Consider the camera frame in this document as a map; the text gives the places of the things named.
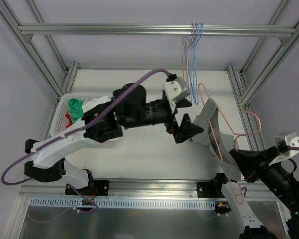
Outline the blue hanger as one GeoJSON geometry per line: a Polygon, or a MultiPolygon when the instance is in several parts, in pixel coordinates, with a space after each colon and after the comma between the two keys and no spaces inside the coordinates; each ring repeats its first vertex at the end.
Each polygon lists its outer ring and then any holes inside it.
{"type": "Polygon", "coordinates": [[[203,29],[204,26],[202,23],[195,23],[194,24],[194,37],[192,40],[192,47],[191,47],[191,53],[192,53],[192,92],[193,92],[193,101],[196,105],[199,104],[199,96],[198,96],[198,53],[197,53],[197,47],[199,45],[199,41],[203,35],[203,29]]]}
{"type": "Polygon", "coordinates": [[[182,37],[182,56],[183,65],[185,67],[186,83],[190,90],[189,100],[198,105],[198,89],[197,89],[197,60],[196,60],[196,48],[201,38],[200,24],[191,24],[191,34],[189,36],[182,37]]]}
{"type": "Polygon", "coordinates": [[[197,92],[197,59],[196,59],[196,47],[200,40],[200,24],[195,23],[193,26],[193,36],[190,41],[190,68],[189,68],[189,78],[190,78],[190,89],[191,89],[191,99],[194,104],[199,104],[199,97],[197,92]]]}

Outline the grey tank top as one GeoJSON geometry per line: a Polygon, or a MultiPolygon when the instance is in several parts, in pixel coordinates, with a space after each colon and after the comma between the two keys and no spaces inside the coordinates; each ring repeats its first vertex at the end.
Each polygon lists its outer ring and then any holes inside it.
{"type": "Polygon", "coordinates": [[[209,147],[226,177],[241,181],[241,171],[229,153],[234,149],[234,136],[221,132],[218,108],[218,104],[212,98],[208,98],[202,111],[193,121],[193,124],[203,128],[204,132],[193,136],[191,140],[209,147]]]}

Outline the white tank top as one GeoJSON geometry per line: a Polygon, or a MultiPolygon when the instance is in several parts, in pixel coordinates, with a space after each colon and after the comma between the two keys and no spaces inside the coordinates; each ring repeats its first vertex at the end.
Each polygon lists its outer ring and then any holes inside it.
{"type": "Polygon", "coordinates": [[[99,104],[104,104],[106,102],[109,102],[110,98],[108,96],[102,96],[99,98],[92,98],[92,99],[86,99],[82,104],[82,110],[83,112],[87,112],[91,109],[93,109],[95,106],[99,104]]]}

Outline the green tank top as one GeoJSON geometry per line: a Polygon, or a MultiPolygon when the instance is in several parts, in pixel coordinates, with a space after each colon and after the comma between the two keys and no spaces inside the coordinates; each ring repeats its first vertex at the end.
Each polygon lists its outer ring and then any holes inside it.
{"type": "Polygon", "coordinates": [[[75,123],[78,119],[80,119],[83,113],[83,100],[72,98],[68,101],[68,113],[71,117],[72,123],[75,123]]]}

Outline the red tank top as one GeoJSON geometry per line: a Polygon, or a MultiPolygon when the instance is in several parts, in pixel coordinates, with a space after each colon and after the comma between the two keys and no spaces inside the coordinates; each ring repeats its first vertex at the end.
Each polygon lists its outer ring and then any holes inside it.
{"type": "Polygon", "coordinates": [[[72,118],[68,111],[65,114],[65,118],[68,120],[68,124],[66,125],[66,128],[69,128],[73,124],[73,122],[72,122],[72,118]]]}

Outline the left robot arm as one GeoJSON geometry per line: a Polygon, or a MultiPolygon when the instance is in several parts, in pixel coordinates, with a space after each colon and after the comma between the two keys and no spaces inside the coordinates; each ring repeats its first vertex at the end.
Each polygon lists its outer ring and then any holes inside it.
{"type": "Polygon", "coordinates": [[[181,124],[175,119],[166,94],[161,99],[146,102],[147,93],[142,85],[130,90],[128,83],[113,92],[111,100],[96,105],[63,132],[50,140],[25,143],[30,160],[24,165],[24,174],[39,182],[60,181],[66,183],[65,193],[76,192],[90,196],[97,192],[92,172],[78,169],[66,160],[69,154],[80,149],[94,147],[123,136],[124,129],[163,124],[176,143],[183,143],[204,131],[191,122],[188,114],[181,124]]]}

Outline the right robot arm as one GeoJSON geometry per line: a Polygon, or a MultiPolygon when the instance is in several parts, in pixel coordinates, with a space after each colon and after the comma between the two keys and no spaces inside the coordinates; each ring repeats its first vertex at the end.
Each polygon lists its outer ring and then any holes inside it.
{"type": "MultiPolygon", "coordinates": [[[[273,160],[281,155],[275,146],[262,151],[230,150],[247,183],[260,180],[268,190],[288,209],[290,218],[286,221],[287,235],[299,239],[299,180],[287,172],[280,163],[273,160]]],[[[253,213],[248,203],[237,203],[229,193],[230,184],[224,180],[212,186],[217,197],[225,197],[240,227],[241,239],[274,239],[270,232],[253,213]]]]}

